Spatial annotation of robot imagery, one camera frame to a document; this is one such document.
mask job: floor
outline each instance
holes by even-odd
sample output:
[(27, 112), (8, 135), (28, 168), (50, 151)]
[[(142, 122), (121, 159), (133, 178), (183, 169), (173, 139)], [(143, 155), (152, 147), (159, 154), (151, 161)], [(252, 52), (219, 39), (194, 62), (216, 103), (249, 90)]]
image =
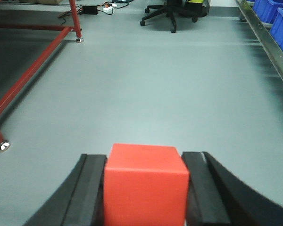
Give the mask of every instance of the floor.
[[(248, 24), (179, 17), (171, 34), (165, 16), (139, 26), (144, 6), (81, 15), (85, 42), (69, 34), (0, 119), (12, 143), (0, 153), (0, 226), (22, 225), (80, 154), (114, 143), (207, 151), (283, 205), (283, 82)], [(0, 30), (0, 85), (55, 35)]]

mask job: chair base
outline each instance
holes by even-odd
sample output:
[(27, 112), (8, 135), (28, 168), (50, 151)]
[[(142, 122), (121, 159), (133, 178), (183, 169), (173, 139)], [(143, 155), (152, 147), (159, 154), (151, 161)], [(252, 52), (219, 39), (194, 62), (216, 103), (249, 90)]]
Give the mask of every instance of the chair base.
[(174, 6), (174, 4), (166, 4), (166, 5), (150, 5), (145, 8), (145, 13), (149, 13), (150, 9), (156, 9), (153, 13), (144, 16), (140, 22), (141, 26), (145, 26), (146, 22), (145, 20), (150, 19), (152, 17), (158, 16), (160, 14), (166, 13), (166, 16), (170, 18), (172, 27), (170, 29), (171, 33), (175, 33), (177, 29), (177, 24), (174, 17), (174, 12), (186, 16), (186, 17), (192, 17), (192, 21), (195, 23), (198, 21), (197, 13), (191, 12), (189, 10), (186, 10), (180, 6)]

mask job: power adapter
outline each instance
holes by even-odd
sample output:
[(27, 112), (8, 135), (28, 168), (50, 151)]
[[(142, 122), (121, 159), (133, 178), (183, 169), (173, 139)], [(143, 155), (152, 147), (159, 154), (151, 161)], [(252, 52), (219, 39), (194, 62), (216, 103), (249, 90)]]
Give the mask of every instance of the power adapter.
[(97, 15), (98, 13), (98, 9), (96, 6), (83, 6), (82, 10), (83, 10), (83, 14)]

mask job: power strip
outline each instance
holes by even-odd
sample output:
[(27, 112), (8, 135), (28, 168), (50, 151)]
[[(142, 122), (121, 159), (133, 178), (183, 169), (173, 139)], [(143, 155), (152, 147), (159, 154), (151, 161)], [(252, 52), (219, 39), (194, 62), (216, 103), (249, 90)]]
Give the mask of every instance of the power strip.
[(105, 12), (105, 13), (112, 13), (112, 6), (104, 7), (103, 8), (103, 12)]

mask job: red cube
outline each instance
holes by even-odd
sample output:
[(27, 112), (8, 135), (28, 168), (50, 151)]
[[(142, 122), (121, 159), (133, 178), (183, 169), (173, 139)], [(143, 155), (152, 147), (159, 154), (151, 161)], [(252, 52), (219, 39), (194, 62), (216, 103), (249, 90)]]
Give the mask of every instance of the red cube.
[(105, 166), (105, 226), (183, 226), (189, 171), (175, 147), (114, 144)]

